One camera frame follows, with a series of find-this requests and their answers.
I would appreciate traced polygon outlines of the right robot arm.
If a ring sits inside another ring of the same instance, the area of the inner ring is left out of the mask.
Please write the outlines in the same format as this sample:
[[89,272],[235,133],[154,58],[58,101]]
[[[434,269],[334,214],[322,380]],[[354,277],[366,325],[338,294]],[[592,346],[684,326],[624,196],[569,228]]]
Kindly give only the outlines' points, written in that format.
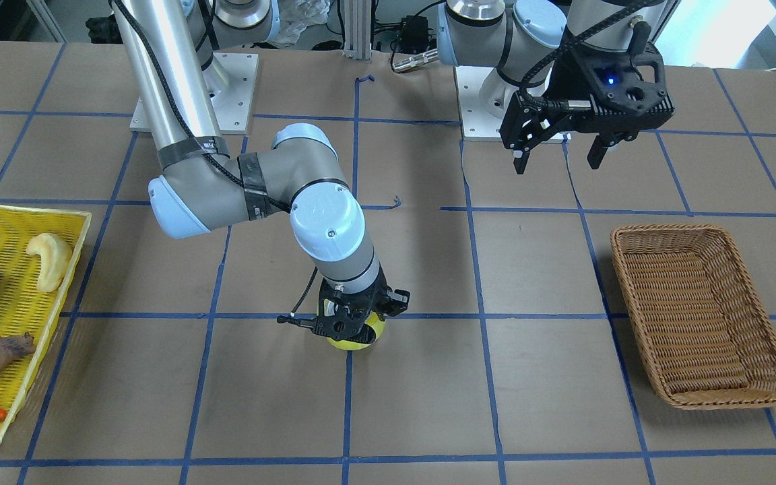
[[317,315],[278,317],[340,349],[374,343],[410,294],[385,279],[364,212],[323,130],[290,124],[270,150],[233,158],[216,116],[231,79],[214,55],[237,41],[270,40],[275,1],[111,1],[139,84],[161,173],[148,185],[161,229],[173,238],[286,212],[296,242],[323,279]]

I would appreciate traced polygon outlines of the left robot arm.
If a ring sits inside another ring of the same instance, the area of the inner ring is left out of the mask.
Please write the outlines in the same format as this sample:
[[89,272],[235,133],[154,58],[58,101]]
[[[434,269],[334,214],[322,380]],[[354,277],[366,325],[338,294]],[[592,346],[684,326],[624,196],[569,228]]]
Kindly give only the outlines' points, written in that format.
[[446,1],[441,62],[486,67],[504,86],[498,136],[523,174],[531,150],[566,132],[594,135],[586,160],[674,116],[664,61],[652,41],[664,1]]

